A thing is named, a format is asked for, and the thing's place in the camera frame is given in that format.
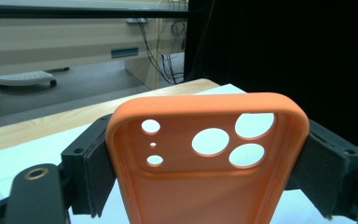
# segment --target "wooden edge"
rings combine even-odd
[[[218,86],[218,84],[212,82],[211,80],[203,78],[167,88],[135,94],[97,105],[90,105],[61,112],[39,119],[30,119],[24,122],[7,125],[0,128],[0,149],[16,146],[37,138],[63,132],[85,124],[90,124],[102,116],[113,113],[119,105],[133,98],[157,95],[194,94]]]

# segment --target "large hole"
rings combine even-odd
[[[236,147],[228,160],[237,167],[247,167],[256,164],[264,157],[264,148],[258,144],[245,144]]]
[[[210,128],[197,133],[191,145],[200,155],[211,156],[222,151],[228,140],[229,136],[225,131]]]
[[[260,136],[274,122],[273,113],[241,114],[235,123],[235,132],[245,138]]]
[[[164,160],[162,159],[162,157],[158,156],[158,155],[153,155],[153,156],[149,156],[147,158],[147,163],[150,166],[159,166],[162,164]]]
[[[159,128],[159,123],[154,119],[147,119],[142,122],[142,129],[147,133],[156,133]]]

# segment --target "gray floor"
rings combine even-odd
[[[183,70],[183,59],[176,58],[174,70]],[[124,69],[123,61],[71,67],[51,74],[57,80],[56,87],[42,83],[0,88],[0,127],[150,91]],[[169,85],[160,78],[160,88]]]

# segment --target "white tabletop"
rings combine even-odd
[[[243,91],[232,85],[225,85],[201,92],[201,94],[238,92]],[[89,124],[84,125],[0,150],[0,199],[9,196],[13,178],[22,170],[40,163],[53,163],[58,165],[61,162],[61,152],[89,126]],[[71,214],[71,211],[70,216],[74,224],[129,223],[117,183],[112,189],[101,217],[91,218],[85,215],[74,216]],[[283,192],[270,223],[354,224],[356,222],[346,217],[333,217],[332,220],[324,219],[301,190],[290,190]]]

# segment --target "orange plastic object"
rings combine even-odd
[[[242,114],[269,113],[269,129],[239,134]],[[308,132],[304,112],[277,93],[159,96],[122,104],[106,143],[131,224],[269,223]],[[220,150],[200,152],[200,136]]]

